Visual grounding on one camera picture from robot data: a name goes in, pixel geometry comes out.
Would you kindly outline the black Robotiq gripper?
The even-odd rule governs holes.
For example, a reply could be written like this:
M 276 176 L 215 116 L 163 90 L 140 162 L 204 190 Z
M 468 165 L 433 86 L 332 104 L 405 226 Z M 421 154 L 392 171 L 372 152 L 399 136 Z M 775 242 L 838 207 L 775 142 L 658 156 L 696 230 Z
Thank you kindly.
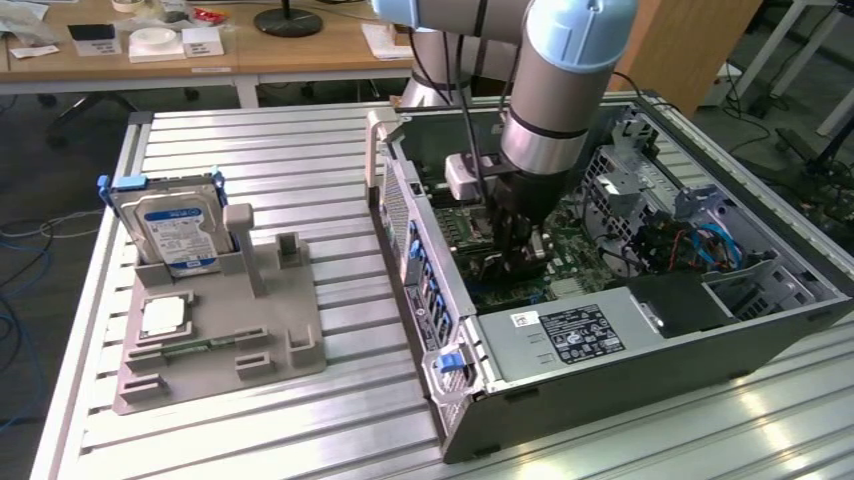
M 536 175 L 515 171 L 499 176 L 490 207 L 494 243 L 504 256 L 519 254 L 531 238 L 544 233 L 566 184 L 566 172 Z

